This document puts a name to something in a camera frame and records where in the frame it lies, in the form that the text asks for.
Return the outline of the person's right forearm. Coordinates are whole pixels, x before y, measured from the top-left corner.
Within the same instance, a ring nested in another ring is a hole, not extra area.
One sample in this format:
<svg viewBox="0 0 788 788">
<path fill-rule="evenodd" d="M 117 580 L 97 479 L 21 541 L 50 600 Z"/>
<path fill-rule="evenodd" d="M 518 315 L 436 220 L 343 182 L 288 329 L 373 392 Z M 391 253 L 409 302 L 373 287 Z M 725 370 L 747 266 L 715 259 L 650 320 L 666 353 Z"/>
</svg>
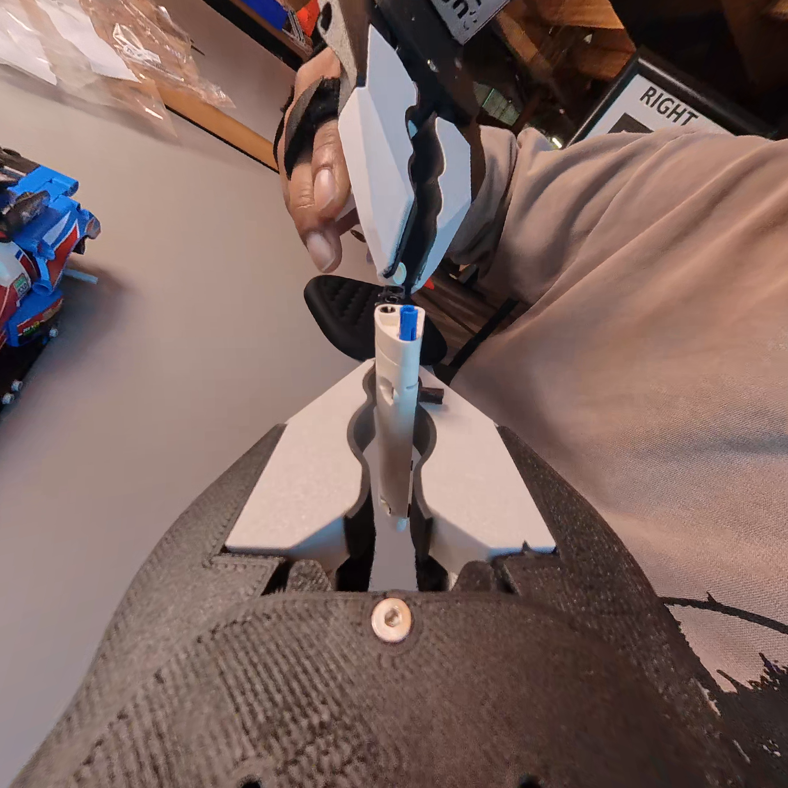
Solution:
<svg viewBox="0 0 788 788">
<path fill-rule="evenodd" d="M 786 331 L 786 140 L 662 129 L 557 150 L 482 127 L 481 142 L 485 180 L 448 256 L 490 289 L 537 312 L 642 290 L 640 309 L 684 307 L 690 332 Z"/>
</svg>

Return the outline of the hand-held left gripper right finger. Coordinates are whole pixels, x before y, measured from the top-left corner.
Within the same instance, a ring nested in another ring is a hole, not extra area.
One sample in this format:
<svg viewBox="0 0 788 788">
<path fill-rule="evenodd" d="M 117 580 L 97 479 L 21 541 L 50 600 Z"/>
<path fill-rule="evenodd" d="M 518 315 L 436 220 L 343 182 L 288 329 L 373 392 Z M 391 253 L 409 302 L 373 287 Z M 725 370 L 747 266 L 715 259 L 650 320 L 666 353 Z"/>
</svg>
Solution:
<svg viewBox="0 0 788 788">
<path fill-rule="evenodd" d="M 415 416 L 419 588 L 450 588 L 463 567 L 557 544 L 496 423 L 419 370 Z"/>
</svg>

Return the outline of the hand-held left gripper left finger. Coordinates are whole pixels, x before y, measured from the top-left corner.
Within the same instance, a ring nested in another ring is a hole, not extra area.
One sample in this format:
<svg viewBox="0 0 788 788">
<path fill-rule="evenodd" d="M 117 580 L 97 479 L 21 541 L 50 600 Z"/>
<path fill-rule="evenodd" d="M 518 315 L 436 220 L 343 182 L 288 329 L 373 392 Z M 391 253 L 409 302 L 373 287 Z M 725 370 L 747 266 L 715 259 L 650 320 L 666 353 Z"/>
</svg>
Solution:
<svg viewBox="0 0 788 788">
<path fill-rule="evenodd" d="M 375 436 L 374 362 L 281 426 L 224 542 L 233 555 L 310 559 L 336 586 L 368 586 L 376 529 L 365 450 Z"/>
</svg>

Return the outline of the black framed white sign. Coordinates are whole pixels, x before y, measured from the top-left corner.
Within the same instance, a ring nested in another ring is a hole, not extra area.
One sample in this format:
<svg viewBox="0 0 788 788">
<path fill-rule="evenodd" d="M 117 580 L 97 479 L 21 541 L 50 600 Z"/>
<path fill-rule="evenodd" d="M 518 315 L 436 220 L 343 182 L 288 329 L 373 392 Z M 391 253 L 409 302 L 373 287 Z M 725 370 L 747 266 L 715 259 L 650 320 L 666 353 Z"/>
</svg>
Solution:
<svg viewBox="0 0 788 788">
<path fill-rule="evenodd" d="M 766 139 L 777 134 L 739 104 L 640 47 L 567 146 L 609 133 L 653 133 L 665 128 Z"/>
</svg>

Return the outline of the blue white lego race car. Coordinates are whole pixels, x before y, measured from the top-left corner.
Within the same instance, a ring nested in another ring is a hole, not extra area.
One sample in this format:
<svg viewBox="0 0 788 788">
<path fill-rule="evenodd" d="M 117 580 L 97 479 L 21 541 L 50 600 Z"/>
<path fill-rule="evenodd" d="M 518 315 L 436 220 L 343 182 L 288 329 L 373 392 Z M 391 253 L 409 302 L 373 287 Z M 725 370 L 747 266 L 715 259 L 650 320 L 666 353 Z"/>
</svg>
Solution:
<svg viewBox="0 0 788 788">
<path fill-rule="evenodd" d="M 1 149 L 1 409 L 59 334 L 70 258 L 101 224 L 76 198 L 78 180 Z"/>
</svg>

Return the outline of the pile of clear plastic bags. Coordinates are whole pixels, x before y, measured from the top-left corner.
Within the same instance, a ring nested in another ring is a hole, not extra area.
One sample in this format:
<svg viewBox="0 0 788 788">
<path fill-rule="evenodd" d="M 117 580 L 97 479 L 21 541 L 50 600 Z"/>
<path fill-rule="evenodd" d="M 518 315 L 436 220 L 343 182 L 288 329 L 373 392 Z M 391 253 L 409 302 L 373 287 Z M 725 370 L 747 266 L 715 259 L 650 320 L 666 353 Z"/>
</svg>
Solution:
<svg viewBox="0 0 788 788">
<path fill-rule="evenodd" d="M 2 77 L 156 136 L 175 136 L 163 93 L 234 107 L 194 53 L 161 2 L 1 2 Z"/>
</svg>

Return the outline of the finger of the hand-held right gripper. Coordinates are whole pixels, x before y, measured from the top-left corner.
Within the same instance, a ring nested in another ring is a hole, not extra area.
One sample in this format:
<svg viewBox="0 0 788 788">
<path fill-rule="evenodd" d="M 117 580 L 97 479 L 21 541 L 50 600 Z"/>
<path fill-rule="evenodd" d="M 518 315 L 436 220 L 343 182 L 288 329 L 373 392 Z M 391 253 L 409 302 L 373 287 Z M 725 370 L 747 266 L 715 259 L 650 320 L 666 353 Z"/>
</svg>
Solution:
<svg viewBox="0 0 788 788">
<path fill-rule="evenodd" d="M 418 88 L 395 49 L 369 26 L 367 76 L 339 115 L 338 128 L 351 192 L 378 277 L 386 279 L 400 260 L 415 188 L 408 112 Z"/>
<path fill-rule="evenodd" d="M 471 204 L 471 147 L 458 128 L 433 114 L 414 139 L 415 202 L 403 246 L 405 291 L 417 291 L 441 262 Z"/>
</svg>

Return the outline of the person's right hand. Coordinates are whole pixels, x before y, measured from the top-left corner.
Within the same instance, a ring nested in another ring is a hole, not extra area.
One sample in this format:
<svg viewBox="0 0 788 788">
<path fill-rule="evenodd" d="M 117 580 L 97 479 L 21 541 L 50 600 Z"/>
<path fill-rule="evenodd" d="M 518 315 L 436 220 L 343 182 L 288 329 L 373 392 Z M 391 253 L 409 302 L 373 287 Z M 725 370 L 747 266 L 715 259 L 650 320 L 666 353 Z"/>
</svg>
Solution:
<svg viewBox="0 0 788 788">
<path fill-rule="evenodd" d="M 342 260 L 338 220 L 351 194 L 338 122 L 328 120 L 318 128 L 290 175 L 282 165 L 284 133 L 275 141 L 285 207 L 317 269 L 332 273 Z"/>
</svg>

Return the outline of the white red lego assembly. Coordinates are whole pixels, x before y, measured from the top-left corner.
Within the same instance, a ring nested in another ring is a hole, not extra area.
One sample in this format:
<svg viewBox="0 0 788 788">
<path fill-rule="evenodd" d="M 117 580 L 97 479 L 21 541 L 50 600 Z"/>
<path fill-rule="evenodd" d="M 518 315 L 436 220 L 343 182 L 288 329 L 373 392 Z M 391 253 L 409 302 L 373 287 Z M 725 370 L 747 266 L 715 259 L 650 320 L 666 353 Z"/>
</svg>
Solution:
<svg viewBox="0 0 788 788">
<path fill-rule="evenodd" d="M 426 311 L 401 287 L 384 287 L 373 311 L 375 427 L 380 504 L 396 530 L 409 526 L 419 370 L 441 362 L 448 346 Z"/>
</svg>

